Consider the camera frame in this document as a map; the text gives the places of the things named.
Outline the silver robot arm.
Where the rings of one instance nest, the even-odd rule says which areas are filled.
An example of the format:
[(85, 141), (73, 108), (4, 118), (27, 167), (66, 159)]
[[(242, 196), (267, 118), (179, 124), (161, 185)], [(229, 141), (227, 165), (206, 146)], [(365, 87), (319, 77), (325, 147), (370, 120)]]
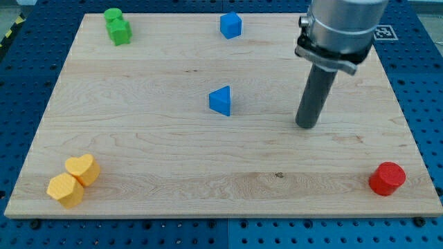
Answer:
[(312, 0), (295, 54), (327, 71), (354, 75), (365, 60), (388, 0)]

